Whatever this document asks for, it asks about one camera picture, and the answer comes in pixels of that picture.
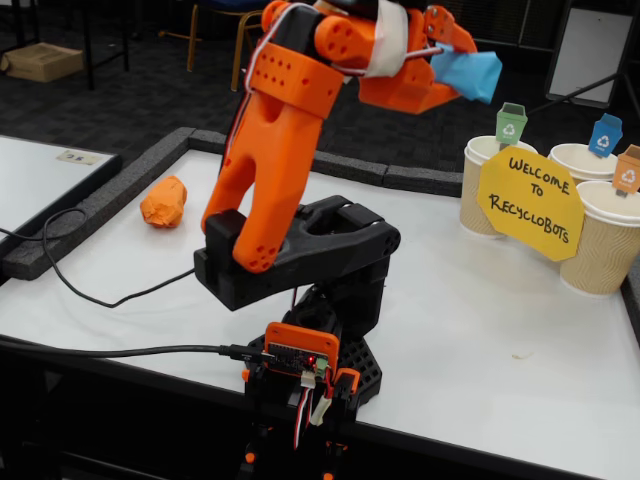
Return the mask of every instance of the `white panel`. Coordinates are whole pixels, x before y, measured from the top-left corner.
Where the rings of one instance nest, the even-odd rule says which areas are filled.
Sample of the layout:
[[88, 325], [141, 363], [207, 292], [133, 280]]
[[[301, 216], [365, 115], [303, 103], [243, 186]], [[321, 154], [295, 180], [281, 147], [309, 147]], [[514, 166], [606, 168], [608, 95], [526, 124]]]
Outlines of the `white panel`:
[[[549, 93], [568, 95], [618, 71], [632, 18], [571, 9]], [[613, 82], [577, 98], [608, 103]]]
[[[11, 0], [0, 0], [0, 6], [10, 6], [11, 5]], [[20, 0], [20, 6], [22, 8], [27, 8], [29, 5], [31, 5], [31, 2], [29, 0]]]
[[[165, 174], [189, 190], [183, 224], [156, 230], [139, 203], [60, 262], [82, 291], [115, 301], [193, 267], [219, 156], [191, 151]], [[378, 326], [367, 340], [383, 370], [358, 420], [612, 480], [640, 472], [640, 349], [619, 293], [580, 296], [558, 265], [514, 240], [460, 227], [459, 199], [311, 174], [306, 203], [340, 194], [402, 232]], [[250, 195], [242, 210], [246, 213]], [[290, 292], [229, 312], [192, 276], [116, 310], [71, 293], [51, 271], [0, 287], [0, 334], [82, 349], [246, 344], [280, 320]], [[217, 355], [122, 360], [244, 390], [243, 366]]]
[[[84, 151], [0, 136], [0, 226], [15, 230], [104, 165], [62, 162], [61, 153]], [[0, 233], [0, 241], [5, 237]]]

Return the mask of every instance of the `orange crumpled item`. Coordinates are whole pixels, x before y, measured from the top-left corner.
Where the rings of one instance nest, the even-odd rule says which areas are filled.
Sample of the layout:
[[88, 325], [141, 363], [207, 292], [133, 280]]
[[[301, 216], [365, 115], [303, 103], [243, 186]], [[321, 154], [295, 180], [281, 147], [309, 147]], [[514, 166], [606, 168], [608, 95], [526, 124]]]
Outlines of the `orange crumpled item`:
[[140, 203], [144, 221], [158, 228], [180, 225], [187, 203], [187, 188], [178, 177], [167, 177], [151, 189]]

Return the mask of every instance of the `paper cup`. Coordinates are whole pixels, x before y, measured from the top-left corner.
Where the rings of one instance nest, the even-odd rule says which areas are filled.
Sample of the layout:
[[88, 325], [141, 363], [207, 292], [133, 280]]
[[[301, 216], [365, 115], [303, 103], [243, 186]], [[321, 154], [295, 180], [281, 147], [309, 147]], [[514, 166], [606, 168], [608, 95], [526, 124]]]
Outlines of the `paper cup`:
[[588, 145], [578, 143], [556, 145], [549, 158], [569, 170], [576, 185], [587, 180], [613, 180], [618, 163], [615, 155], [599, 158], [589, 151]]
[[[535, 148], [526, 143], [518, 142], [517, 146], [538, 153]], [[491, 222], [478, 205], [478, 185], [482, 165], [499, 152], [500, 143], [493, 135], [472, 138], [464, 150], [460, 223], [466, 230], [489, 238], [501, 238], [504, 235], [491, 226]]]
[[562, 280], [593, 295], [620, 288], [640, 253], [640, 194], [616, 195], [611, 183], [578, 185], [585, 208], [582, 236], [575, 257], [560, 267]]

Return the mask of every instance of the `label sticker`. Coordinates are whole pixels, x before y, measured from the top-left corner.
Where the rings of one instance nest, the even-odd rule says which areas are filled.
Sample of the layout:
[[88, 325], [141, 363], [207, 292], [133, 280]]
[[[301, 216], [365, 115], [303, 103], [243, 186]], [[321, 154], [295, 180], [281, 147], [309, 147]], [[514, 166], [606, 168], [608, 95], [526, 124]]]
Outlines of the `label sticker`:
[[92, 155], [78, 150], [67, 150], [56, 157], [57, 160], [80, 165], [94, 165], [102, 160], [102, 155]]
[[498, 232], [555, 262], [575, 256], [584, 205], [571, 174], [561, 165], [507, 147], [482, 166], [477, 201]]

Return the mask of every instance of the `blue recycling sign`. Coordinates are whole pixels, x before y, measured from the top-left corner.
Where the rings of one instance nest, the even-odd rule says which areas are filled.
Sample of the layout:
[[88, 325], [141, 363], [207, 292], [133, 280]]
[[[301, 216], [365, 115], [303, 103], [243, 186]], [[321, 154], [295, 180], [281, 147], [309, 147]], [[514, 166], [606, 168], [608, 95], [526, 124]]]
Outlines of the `blue recycling sign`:
[[622, 120], [605, 113], [593, 127], [589, 151], [599, 157], [608, 157], [622, 138]]

